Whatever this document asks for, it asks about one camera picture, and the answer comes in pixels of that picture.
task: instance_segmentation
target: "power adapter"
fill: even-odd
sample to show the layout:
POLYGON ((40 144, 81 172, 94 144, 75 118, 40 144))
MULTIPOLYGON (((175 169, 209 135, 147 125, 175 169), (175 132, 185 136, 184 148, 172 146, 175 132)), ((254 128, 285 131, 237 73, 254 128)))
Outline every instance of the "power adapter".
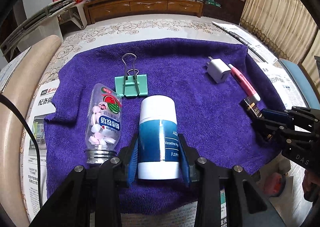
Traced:
POLYGON ((231 69, 219 58, 213 59, 210 56, 208 58, 210 59, 210 62, 207 62, 208 74, 217 84, 224 82, 231 73, 231 69))

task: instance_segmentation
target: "black cable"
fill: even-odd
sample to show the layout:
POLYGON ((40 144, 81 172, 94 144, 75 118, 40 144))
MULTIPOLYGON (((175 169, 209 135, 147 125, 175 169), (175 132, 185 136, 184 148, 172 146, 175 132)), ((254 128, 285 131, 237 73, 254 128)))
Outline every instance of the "black cable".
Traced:
POLYGON ((30 128, 28 126, 28 123, 26 122, 26 120, 24 119, 22 114, 19 112, 17 107, 15 107, 15 105, 11 101, 9 101, 8 98, 6 98, 2 94, 0 94, 0 103, 4 104, 20 120, 20 122, 22 123, 22 125, 24 126, 26 131, 28 132, 28 134, 29 134, 29 136, 30 136, 35 148, 36 148, 37 166, 38 166, 38 195, 39 195, 39 206, 40 206, 40 209, 41 209, 42 208, 42 196, 41 196, 41 175, 40 175, 40 152, 39 152, 38 143, 36 141, 36 138, 32 134, 32 131, 30 130, 30 128))

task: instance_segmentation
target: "pink thermometer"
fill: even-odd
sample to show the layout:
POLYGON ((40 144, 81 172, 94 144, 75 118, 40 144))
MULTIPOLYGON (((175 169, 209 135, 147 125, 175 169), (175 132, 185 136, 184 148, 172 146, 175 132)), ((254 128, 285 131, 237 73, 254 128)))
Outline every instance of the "pink thermometer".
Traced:
POLYGON ((248 80, 244 77, 244 75, 240 73, 240 71, 237 68, 235 68, 232 64, 228 64, 228 67, 231 69, 231 74, 240 84, 242 89, 244 89, 245 93, 253 101, 255 101, 255 103, 260 101, 260 96, 257 94, 256 90, 252 87, 252 85, 248 82, 248 80))

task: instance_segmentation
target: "green binder clip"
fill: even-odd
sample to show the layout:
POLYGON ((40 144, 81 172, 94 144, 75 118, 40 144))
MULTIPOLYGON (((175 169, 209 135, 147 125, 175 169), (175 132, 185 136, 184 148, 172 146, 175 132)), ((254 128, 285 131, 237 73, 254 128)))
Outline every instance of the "green binder clip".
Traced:
POLYGON ((136 59, 137 56, 132 53, 127 53, 121 57, 121 60, 124 63, 124 76, 115 77, 116 93, 118 93, 121 97, 148 95, 147 75, 138 75, 139 70, 134 68, 134 62, 136 59), (132 69, 128 71, 127 64, 124 61, 124 57, 127 55, 134 56, 132 69))

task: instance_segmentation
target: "tv stand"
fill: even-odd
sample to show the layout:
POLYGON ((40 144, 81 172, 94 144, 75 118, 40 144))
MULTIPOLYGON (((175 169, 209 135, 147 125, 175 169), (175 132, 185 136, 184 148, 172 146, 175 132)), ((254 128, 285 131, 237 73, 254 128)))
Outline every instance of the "tv stand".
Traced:
POLYGON ((88 25, 140 14, 184 14, 201 17, 203 3, 194 0, 95 0, 84 4, 88 25))

